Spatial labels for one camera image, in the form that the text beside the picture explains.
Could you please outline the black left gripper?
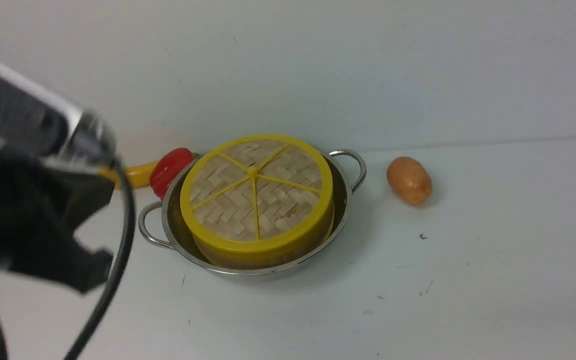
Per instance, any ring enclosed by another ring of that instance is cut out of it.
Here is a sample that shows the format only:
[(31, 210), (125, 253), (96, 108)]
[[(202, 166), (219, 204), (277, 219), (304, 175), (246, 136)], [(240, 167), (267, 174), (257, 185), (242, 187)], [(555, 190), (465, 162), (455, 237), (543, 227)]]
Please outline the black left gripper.
[(0, 149), (0, 271), (65, 285), (82, 294), (105, 284), (113, 256), (74, 233), (106, 207), (114, 183), (57, 170)]

